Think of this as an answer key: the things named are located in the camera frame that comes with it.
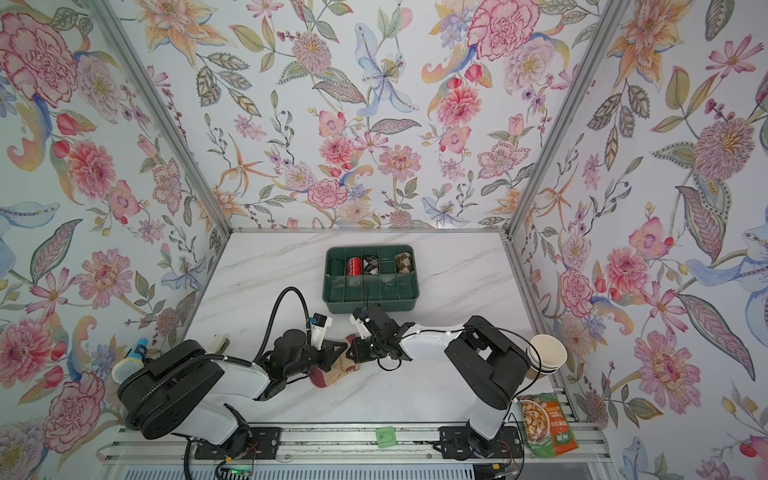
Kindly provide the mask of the green divided organizer tray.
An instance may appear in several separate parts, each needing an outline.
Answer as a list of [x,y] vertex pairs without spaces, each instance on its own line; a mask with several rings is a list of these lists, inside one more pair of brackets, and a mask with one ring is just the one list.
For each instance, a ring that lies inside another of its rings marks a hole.
[[[414,271],[398,274],[395,256],[408,251],[413,255]],[[351,257],[376,255],[380,260],[378,275],[346,276],[346,261]],[[412,311],[420,296],[415,251],[407,244],[371,244],[339,246],[327,250],[322,299],[335,314],[351,313],[357,308],[379,304],[387,312]]]

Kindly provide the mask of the black white argyle rolled sock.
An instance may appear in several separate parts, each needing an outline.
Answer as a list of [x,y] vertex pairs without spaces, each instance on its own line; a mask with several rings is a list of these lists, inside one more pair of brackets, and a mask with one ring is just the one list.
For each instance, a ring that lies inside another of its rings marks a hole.
[[364,255],[361,258],[362,273],[364,275],[378,275],[380,270],[380,260],[376,255]]

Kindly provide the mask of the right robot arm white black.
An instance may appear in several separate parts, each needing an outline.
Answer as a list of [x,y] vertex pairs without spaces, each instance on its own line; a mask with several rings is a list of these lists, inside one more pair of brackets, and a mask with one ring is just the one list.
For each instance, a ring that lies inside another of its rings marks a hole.
[[478,315],[443,329],[413,322],[400,325],[378,304],[355,309],[350,322],[359,335],[347,357],[356,364],[383,359],[450,363],[476,396],[468,438],[484,449],[497,441],[531,368],[526,351],[506,332]]

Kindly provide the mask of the small beige block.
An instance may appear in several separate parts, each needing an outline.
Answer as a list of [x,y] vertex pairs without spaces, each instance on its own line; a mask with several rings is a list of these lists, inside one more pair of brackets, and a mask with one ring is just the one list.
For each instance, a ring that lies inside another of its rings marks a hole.
[[217,344],[216,349],[214,351],[215,354],[222,355],[226,352],[230,345],[230,339],[228,337],[223,337]]

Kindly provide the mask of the blue white toy microphone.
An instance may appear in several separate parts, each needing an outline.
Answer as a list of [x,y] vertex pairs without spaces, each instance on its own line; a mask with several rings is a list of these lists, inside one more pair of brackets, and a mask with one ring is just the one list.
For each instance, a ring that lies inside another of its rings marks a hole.
[[140,338],[129,353],[112,368],[113,381],[120,385],[143,367],[147,356],[148,339]]

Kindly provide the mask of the striped tan maroon purple sock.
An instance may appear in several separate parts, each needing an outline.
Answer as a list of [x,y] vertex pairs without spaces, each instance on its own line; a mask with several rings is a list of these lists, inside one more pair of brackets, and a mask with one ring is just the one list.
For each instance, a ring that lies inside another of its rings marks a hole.
[[324,371],[320,368],[314,368],[309,375],[309,380],[317,388],[326,388],[335,383],[338,383],[348,375],[359,370],[360,366],[356,364],[352,359],[347,357],[347,352],[353,344],[355,335],[348,335],[344,342],[344,351],[331,365],[329,371]]

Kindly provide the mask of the stacked paper cups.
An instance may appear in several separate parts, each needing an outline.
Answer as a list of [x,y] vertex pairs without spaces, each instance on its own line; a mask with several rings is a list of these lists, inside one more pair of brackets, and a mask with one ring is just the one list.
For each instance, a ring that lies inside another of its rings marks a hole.
[[546,334],[532,337],[526,353],[530,362],[526,373],[529,380],[554,374],[568,358],[565,346],[556,337]]

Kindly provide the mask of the red rolled sock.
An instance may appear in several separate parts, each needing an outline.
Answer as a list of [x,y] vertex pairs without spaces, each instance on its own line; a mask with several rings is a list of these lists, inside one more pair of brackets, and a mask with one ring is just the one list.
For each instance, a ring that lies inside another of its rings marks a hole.
[[362,269],[362,259],[360,257],[351,257],[346,261],[345,275],[361,276]]

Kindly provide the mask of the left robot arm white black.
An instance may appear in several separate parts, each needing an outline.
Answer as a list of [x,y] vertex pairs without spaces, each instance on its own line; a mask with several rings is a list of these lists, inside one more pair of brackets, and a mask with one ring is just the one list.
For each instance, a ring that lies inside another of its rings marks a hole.
[[349,348],[324,340],[319,347],[291,329],[272,351],[250,361],[208,353],[185,340],[132,374],[118,388],[125,425],[147,440],[182,436],[239,454],[253,444],[248,421],[234,399],[265,402],[314,370],[328,372]]

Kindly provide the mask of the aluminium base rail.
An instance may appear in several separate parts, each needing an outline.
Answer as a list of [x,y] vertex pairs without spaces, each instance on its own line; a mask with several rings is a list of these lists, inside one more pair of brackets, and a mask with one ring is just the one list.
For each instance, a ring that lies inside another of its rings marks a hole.
[[[398,444],[379,449],[375,430],[393,426]],[[514,423],[502,427],[494,442],[493,453],[479,456],[469,446],[468,426],[463,423],[255,423],[251,424],[253,444],[245,453],[227,454],[225,449],[193,440],[191,461],[194,466],[214,461],[237,461],[278,465],[309,463],[468,463],[509,462],[520,465],[536,462],[611,463],[603,434],[589,423],[571,427],[578,449],[554,458],[535,457],[525,441],[525,429]],[[121,429],[115,440],[97,453],[103,464],[174,464],[183,462],[186,440],[169,435],[147,440],[138,432]]]

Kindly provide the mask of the brown checkered rolled sock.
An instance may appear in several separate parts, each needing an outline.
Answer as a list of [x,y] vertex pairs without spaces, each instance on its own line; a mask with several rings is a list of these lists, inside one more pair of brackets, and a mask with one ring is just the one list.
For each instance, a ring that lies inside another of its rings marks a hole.
[[395,256],[395,265],[398,274],[410,274],[414,271],[414,261],[411,252],[400,252]]

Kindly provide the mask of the green sticky tag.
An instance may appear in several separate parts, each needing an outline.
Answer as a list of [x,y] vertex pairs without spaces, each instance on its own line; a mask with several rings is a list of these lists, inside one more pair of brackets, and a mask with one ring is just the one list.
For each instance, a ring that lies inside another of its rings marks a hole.
[[375,430],[375,437],[379,449],[392,448],[398,444],[396,429],[393,426],[377,428]]

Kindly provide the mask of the green snack packet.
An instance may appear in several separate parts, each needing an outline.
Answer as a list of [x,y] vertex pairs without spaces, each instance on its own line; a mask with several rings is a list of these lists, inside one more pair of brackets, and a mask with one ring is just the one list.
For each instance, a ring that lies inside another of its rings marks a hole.
[[579,445],[553,393],[520,399],[527,446],[535,457],[554,458],[575,451]]

